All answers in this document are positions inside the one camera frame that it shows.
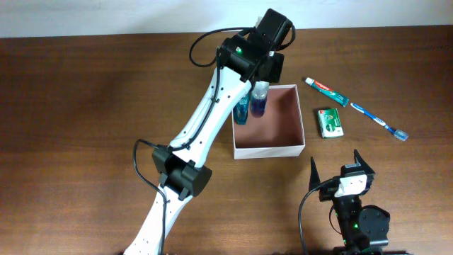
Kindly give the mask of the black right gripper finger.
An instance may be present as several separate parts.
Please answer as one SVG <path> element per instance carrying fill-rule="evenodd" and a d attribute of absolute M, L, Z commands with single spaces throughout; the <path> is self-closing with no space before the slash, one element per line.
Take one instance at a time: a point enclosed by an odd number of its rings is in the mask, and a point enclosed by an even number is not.
<path fill-rule="evenodd" d="M 366 174 L 374 174 L 374 170 L 369 166 L 369 164 L 361 157 L 360 153 L 357 149 L 354 149 L 354 158 L 355 163 L 359 164 L 361 170 L 363 170 Z"/>
<path fill-rule="evenodd" d="M 309 178 L 309 191 L 315 190 L 321 183 L 319 173 L 316 168 L 316 162 L 313 157 L 310 161 L 310 178 Z"/>

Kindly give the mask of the green Dettol soap box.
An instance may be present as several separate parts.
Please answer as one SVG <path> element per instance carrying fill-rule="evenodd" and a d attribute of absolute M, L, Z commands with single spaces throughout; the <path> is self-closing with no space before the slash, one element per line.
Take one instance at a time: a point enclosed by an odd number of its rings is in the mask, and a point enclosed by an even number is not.
<path fill-rule="evenodd" d="M 317 116 L 323 139 L 337 138 L 344 135 L 337 108 L 321 109 L 317 112 Z"/>

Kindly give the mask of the purple foaming soap pump bottle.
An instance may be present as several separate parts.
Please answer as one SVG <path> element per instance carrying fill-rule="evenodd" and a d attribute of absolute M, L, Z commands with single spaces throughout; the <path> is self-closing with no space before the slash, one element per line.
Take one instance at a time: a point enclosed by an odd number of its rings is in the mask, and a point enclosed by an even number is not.
<path fill-rule="evenodd" d="M 265 113 L 269 87 L 267 81 L 257 81 L 251 90 L 250 111 L 254 118 L 261 118 Z"/>

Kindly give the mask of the teal Listerine mouthwash bottle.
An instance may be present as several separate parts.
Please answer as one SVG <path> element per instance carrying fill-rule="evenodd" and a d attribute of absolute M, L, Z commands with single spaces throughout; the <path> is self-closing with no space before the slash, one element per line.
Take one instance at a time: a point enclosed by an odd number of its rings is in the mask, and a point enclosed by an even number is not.
<path fill-rule="evenodd" d="M 234 122 L 238 125 L 245 125 L 248 119 L 248 109 L 250 103 L 250 93 L 243 96 L 239 102 L 234 106 L 233 118 Z"/>

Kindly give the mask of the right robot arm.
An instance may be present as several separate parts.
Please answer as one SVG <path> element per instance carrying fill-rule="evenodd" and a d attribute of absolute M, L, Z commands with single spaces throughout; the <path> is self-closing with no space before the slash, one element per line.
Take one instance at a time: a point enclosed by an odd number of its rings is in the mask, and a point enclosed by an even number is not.
<path fill-rule="evenodd" d="M 390 214 L 375 206 L 363 205 L 360 197 L 371 188 L 375 172 L 355 150 L 355 162 L 340 168 L 340 174 L 321 181 L 316 162 L 311 160 L 309 190 L 319 192 L 321 202 L 331 201 L 343 245 L 334 254 L 382 254 L 389 244 Z"/>

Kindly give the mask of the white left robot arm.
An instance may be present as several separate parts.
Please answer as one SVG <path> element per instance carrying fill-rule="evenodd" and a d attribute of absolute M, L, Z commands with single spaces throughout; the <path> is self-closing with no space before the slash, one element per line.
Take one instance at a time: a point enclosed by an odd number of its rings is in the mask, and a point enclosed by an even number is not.
<path fill-rule="evenodd" d="M 168 145 L 138 139 L 134 146 L 153 148 L 159 182 L 156 197 L 125 254 L 163 254 L 164 243 L 183 208 L 200 195 L 212 176 L 205 166 L 212 143 L 239 101 L 259 82 L 280 79 L 286 36 L 296 37 L 293 23 L 269 8 L 253 27 L 237 27 L 215 50 L 214 73 L 194 113 Z"/>

